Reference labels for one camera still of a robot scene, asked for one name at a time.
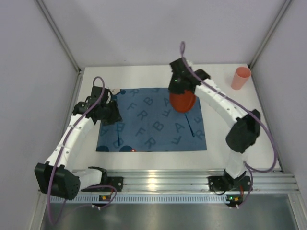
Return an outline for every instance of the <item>white wall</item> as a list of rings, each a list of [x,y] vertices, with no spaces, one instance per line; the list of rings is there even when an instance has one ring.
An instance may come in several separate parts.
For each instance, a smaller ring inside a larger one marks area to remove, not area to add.
[[[76,72],[33,0],[0,1],[0,229],[26,229],[34,167],[60,138]]]
[[[82,67],[248,63],[284,0],[44,0]]]
[[[284,167],[307,204],[307,1],[295,0],[253,73]]]

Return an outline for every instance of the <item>tabletop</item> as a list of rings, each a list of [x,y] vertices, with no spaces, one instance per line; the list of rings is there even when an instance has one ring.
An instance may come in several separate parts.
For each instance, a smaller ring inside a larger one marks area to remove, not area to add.
[[[230,87],[237,67],[246,64],[205,64],[193,65],[193,69],[203,69],[227,96],[238,101],[247,109],[257,109],[263,115],[260,102],[253,84],[249,79],[241,90]],[[93,78],[101,76],[110,89],[167,88],[171,79],[168,65],[158,66],[122,66],[85,68],[78,100],[84,101],[90,95]],[[201,112],[205,127],[207,150],[180,152],[96,152],[100,122],[88,133],[74,169],[98,166],[107,170],[178,170],[178,169],[224,169],[230,148],[225,137],[230,128],[226,122],[205,102],[201,100]],[[247,149],[248,163],[258,169],[267,169],[272,165],[273,150],[263,130],[256,143]]]

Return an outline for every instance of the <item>blue mat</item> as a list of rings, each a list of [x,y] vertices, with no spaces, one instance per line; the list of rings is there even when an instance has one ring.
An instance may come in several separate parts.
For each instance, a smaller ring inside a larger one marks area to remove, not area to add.
[[[120,90],[113,99],[123,121],[100,126],[96,151],[207,150],[199,99],[182,114],[168,98],[167,88]]]

